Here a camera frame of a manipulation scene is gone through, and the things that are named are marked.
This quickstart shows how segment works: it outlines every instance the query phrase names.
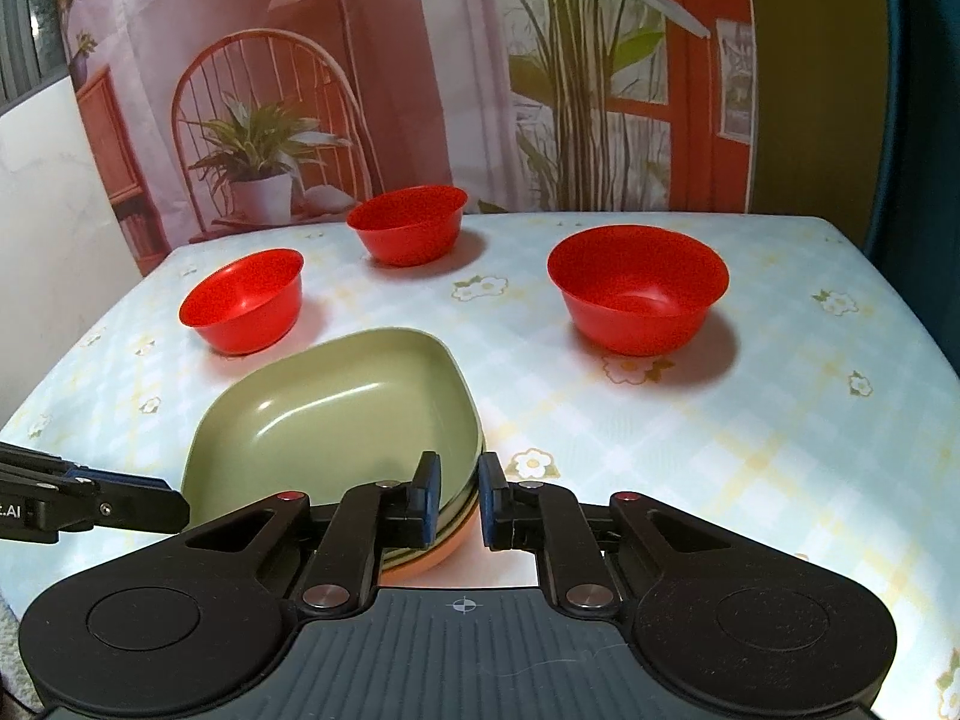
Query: floral tablecloth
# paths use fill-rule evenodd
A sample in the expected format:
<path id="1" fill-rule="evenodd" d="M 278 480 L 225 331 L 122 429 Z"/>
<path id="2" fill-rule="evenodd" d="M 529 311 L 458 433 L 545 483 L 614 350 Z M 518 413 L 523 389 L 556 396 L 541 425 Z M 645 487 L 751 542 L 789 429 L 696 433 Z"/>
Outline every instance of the floral tablecloth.
<path id="1" fill-rule="evenodd" d="M 546 256 L 602 223 L 680 230 L 726 260 L 730 290 L 689 346 L 632 359 L 571 330 Z M 265 247 L 304 254 L 304 312 L 272 349 L 217 357 L 176 309 L 210 271 Z M 594 503 L 642 490 L 870 587 L 899 633 L 875 710 L 960 717 L 960 383 L 822 220 L 474 215 L 452 255 L 406 271 L 373 264 L 342 224 L 184 247 L 90 329 L 0 439 L 179 485 L 195 427 L 227 386 L 384 325 L 449 346 L 512 479 L 556 480 Z M 475 536 L 419 584 L 534 581 L 529 556 L 493 555 Z M 57 546 L 2 542 L 0 589 L 23 613 L 54 581 L 153 540 L 99 530 Z"/>

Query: white flower print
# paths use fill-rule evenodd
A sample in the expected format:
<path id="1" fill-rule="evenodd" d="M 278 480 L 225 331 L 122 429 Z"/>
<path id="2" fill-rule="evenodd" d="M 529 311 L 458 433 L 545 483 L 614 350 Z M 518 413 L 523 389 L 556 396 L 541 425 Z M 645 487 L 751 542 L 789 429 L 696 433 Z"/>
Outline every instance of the white flower print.
<path id="1" fill-rule="evenodd" d="M 49 413 L 42 413 L 37 421 L 30 426 L 30 430 L 27 430 L 28 439 L 38 439 L 40 434 L 43 433 L 43 429 L 50 424 L 50 415 Z"/>
<path id="2" fill-rule="evenodd" d="M 160 408 L 160 399 L 154 395 L 152 398 L 148 398 L 140 404 L 141 413 L 157 413 L 157 409 Z"/>
<path id="3" fill-rule="evenodd" d="M 507 290 L 507 283 L 507 279 L 499 276 L 473 276 L 467 281 L 455 281 L 452 296 L 466 303 L 474 298 L 502 295 Z"/>
<path id="4" fill-rule="evenodd" d="M 856 307 L 853 298 L 846 293 L 820 290 L 817 295 L 810 295 L 810 298 L 820 303 L 820 307 L 834 317 L 840 317 L 842 314 L 856 314 L 860 310 Z"/>
<path id="5" fill-rule="evenodd" d="M 870 379 L 859 371 L 855 370 L 847 377 L 847 383 L 850 385 L 850 394 L 857 397 L 870 397 L 874 393 L 874 388 Z"/>
<path id="6" fill-rule="evenodd" d="M 656 360 L 638 357 L 604 357 L 603 372 L 613 384 L 641 385 L 658 382 L 664 370 L 673 367 L 673 362 L 660 357 Z"/>
<path id="7" fill-rule="evenodd" d="M 953 679 L 943 692 L 940 717 L 944 720 L 960 720 L 960 668 L 953 671 Z"/>
<path id="8" fill-rule="evenodd" d="M 100 340 L 104 336 L 104 328 L 101 327 L 98 330 L 93 330 L 90 332 L 83 341 L 80 341 L 80 346 L 93 346 L 94 343 Z"/>
<path id="9" fill-rule="evenodd" d="M 542 449 L 530 448 L 517 452 L 504 469 L 507 478 L 517 482 L 523 479 L 559 479 L 560 471 L 553 455 Z"/>
<path id="10" fill-rule="evenodd" d="M 960 720 L 960 650 L 950 653 L 950 663 L 937 680 L 940 690 L 940 717 Z"/>

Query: plant pot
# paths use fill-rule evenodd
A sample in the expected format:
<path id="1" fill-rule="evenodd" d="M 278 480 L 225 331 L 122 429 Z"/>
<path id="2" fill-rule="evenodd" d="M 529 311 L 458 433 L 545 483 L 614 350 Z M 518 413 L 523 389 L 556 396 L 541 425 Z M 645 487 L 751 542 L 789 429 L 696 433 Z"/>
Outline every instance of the plant pot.
<path id="1" fill-rule="evenodd" d="M 289 224 L 294 179 L 281 173 L 259 181 L 232 181 L 233 205 L 253 224 Z"/>
<path id="2" fill-rule="evenodd" d="M 80 87 L 86 83 L 86 54 L 77 52 L 70 60 L 70 64 L 67 65 L 67 69 L 70 71 L 73 89 L 78 92 Z"/>

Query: white pot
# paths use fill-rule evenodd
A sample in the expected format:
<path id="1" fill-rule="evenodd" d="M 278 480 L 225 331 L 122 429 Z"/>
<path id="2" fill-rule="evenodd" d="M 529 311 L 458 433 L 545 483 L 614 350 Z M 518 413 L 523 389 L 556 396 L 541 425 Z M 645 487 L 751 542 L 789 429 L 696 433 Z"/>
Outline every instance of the white pot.
<path id="1" fill-rule="evenodd" d="M 293 188 L 288 172 L 259 181 L 230 182 L 234 207 L 254 224 L 289 224 Z"/>

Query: green plate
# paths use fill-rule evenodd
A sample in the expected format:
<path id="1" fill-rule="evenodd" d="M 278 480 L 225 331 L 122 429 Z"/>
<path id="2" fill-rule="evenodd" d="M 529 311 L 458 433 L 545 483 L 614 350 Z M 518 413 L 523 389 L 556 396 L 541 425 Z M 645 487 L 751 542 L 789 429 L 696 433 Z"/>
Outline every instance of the green plate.
<path id="1" fill-rule="evenodd" d="M 356 485 L 410 479 L 433 450 L 443 530 L 475 491 L 482 446 L 448 348 L 419 330 L 380 328 L 272 362 L 227 389 L 200 420 L 181 490 L 195 526 L 282 490 L 336 503 Z"/>

